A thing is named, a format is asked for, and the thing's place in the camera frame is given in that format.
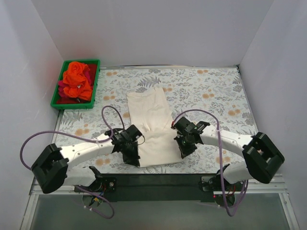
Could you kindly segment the cream t shirt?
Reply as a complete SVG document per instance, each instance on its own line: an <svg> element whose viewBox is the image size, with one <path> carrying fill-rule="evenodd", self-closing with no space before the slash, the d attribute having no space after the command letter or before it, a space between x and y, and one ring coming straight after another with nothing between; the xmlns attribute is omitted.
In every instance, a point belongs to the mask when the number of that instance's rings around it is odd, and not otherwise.
<svg viewBox="0 0 307 230"><path fill-rule="evenodd" d="M181 153L171 128L172 112L162 88L127 94L130 121L145 137L138 146L140 167L178 163Z"/></svg>

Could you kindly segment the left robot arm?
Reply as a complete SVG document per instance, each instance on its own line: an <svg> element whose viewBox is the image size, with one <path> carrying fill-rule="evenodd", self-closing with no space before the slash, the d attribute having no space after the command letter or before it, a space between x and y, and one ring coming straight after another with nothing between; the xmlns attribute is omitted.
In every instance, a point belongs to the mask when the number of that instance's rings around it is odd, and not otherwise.
<svg viewBox="0 0 307 230"><path fill-rule="evenodd" d="M63 185L79 186L90 192L109 189L109 182L94 166L76 169L76 166L102 155L120 152L123 161L140 166L137 140L143 134L135 126L116 128L97 137L96 140L75 145L45 147L31 167L44 194L55 192Z"/></svg>

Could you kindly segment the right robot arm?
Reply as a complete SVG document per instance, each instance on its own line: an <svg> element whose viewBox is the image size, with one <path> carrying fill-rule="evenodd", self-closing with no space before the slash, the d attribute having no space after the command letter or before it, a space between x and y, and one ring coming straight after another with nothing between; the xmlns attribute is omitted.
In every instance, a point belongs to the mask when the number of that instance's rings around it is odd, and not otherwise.
<svg viewBox="0 0 307 230"><path fill-rule="evenodd" d="M174 139L182 158L194 153L197 145L202 144L221 147L244 159L239 163L224 165L214 177L203 182L204 186L214 191L226 191L234 184L250 179L268 184L285 161L283 154L262 132L253 136L219 132L207 122L194 124L185 117L173 122L171 127L177 132Z"/></svg>

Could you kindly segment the floral table mat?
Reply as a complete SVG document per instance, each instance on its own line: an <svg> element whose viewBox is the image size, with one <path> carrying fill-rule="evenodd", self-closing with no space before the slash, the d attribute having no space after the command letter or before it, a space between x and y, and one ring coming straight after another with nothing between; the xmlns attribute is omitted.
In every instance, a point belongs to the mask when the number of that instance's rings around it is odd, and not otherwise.
<svg viewBox="0 0 307 230"><path fill-rule="evenodd" d="M258 129L236 68L225 69L102 69L99 73L95 104L90 110L65 110L54 138L58 146L93 139L107 129L130 125L127 93L152 88L165 92L172 116L184 112L197 123L219 124L223 131L254 135ZM220 164L242 161L238 155L217 147L199 145L182 162L146 168L125 164L120 153L96 157L79 165L93 165L102 173L215 173Z"/></svg>

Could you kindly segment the green plastic bin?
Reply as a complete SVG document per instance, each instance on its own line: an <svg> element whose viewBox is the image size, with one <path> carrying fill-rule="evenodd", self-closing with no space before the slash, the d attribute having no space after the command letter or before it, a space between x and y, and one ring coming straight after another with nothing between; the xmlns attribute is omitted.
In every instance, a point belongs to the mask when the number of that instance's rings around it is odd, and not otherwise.
<svg viewBox="0 0 307 230"><path fill-rule="evenodd" d="M92 109L100 72L100 60L64 61L51 107L58 110Z"/></svg>

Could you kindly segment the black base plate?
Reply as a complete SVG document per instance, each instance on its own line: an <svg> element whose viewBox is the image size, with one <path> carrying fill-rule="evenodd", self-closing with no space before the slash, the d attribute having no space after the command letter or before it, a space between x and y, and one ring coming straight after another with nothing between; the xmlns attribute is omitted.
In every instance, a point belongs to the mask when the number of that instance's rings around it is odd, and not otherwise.
<svg viewBox="0 0 307 230"><path fill-rule="evenodd" d="M119 201L201 201L214 202L222 191L214 173L197 174L103 174L98 182L82 189L104 192L110 202Z"/></svg>

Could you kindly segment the aluminium frame rail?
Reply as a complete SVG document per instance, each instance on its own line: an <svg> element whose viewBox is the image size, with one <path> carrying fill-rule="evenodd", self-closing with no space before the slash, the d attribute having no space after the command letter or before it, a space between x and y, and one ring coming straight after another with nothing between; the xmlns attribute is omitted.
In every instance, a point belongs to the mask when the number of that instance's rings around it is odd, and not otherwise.
<svg viewBox="0 0 307 230"><path fill-rule="evenodd" d="M89 185L34 182L23 230L297 230L283 177L239 182L223 197L210 174L100 174Z"/></svg>

